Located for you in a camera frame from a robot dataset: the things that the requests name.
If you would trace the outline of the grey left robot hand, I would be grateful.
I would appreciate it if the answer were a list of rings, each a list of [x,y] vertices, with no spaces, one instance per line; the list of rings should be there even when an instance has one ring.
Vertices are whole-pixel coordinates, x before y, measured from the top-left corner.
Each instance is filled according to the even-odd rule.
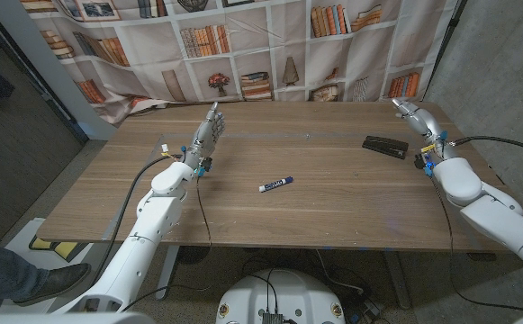
[[[224,117],[221,112],[218,112],[218,104],[218,102],[212,104],[183,155],[182,162],[192,169],[196,169],[204,159],[212,155],[218,139],[224,132]]]

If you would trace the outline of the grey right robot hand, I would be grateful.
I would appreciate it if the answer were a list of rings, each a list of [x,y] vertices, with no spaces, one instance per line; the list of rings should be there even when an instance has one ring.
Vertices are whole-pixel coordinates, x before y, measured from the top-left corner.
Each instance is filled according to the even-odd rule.
[[[441,138],[443,130],[434,116],[427,110],[420,108],[414,103],[402,101],[396,98],[392,103],[398,111],[398,116],[405,120],[410,127],[425,140],[427,145],[434,144],[434,150],[442,160],[457,158],[453,147]]]

